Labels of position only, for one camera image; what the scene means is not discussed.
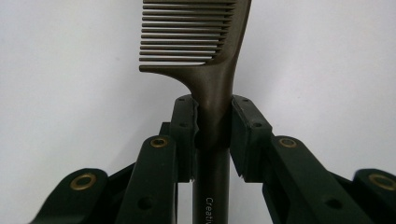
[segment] hole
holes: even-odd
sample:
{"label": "hole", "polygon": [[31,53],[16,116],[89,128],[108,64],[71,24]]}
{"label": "hole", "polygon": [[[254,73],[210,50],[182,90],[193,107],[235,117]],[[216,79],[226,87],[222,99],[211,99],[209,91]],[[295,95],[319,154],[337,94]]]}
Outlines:
{"label": "hole", "polygon": [[384,175],[371,174],[369,175],[370,181],[379,186],[381,189],[396,190],[396,182]]}
{"label": "hole", "polygon": [[84,176],[77,181],[77,185],[87,185],[91,182],[91,180],[92,179],[90,177]]}
{"label": "hole", "polygon": [[168,141],[166,140],[166,138],[157,137],[151,140],[150,144],[152,147],[165,147],[166,145],[168,145]]}
{"label": "hole", "polygon": [[333,209],[341,209],[343,207],[343,204],[333,197],[326,197],[323,202]]}
{"label": "hole", "polygon": [[76,177],[70,183],[70,188],[73,190],[84,190],[92,187],[95,182],[96,182],[96,175],[87,173]]}
{"label": "hole", "polygon": [[279,143],[283,147],[297,147],[297,143],[289,138],[281,138]]}
{"label": "hole", "polygon": [[150,197],[141,198],[141,199],[137,202],[137,206],[138,206],[141,210],[149,210],[150,208],[152,208],[152,199],[151,199]]}

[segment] black plastic arm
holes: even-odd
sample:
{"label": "black plastic arm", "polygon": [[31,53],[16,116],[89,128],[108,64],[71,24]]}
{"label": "black plastic arm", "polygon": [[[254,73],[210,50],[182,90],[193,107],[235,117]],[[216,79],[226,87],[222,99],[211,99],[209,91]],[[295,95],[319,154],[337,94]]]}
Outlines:
{"label": "black plastic arm", "polygon": [[145,141],[116,224],[174,224],[177,222],[176,143],[167,135]]}
{"label": "black plastic arm", "polygon": [[240,96],[233,98],[232,139],[237,173],[246,182],[263,183],[262,193],[274,223],[396,220],[394,175],[363,170],[350,182],[331,174],[301,141],[273,136],[256,106]]}

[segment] white backdrop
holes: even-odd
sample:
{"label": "white backdrop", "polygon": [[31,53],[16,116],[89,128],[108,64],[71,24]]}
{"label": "white backdrop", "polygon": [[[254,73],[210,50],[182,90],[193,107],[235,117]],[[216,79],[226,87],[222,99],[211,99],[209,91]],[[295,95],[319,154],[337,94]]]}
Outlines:
{"label": "white backdrop", "polygon": [[[142,2],[0,2],[0,222],[27,223],[66,175],[109,175],[188,90],[138,71]],[[252,3],[234,93],[329,170],[396,174],[396,2]],[[230,223],[271,223],[231,169]],[[179,223],[191,223],[191,184]]]}

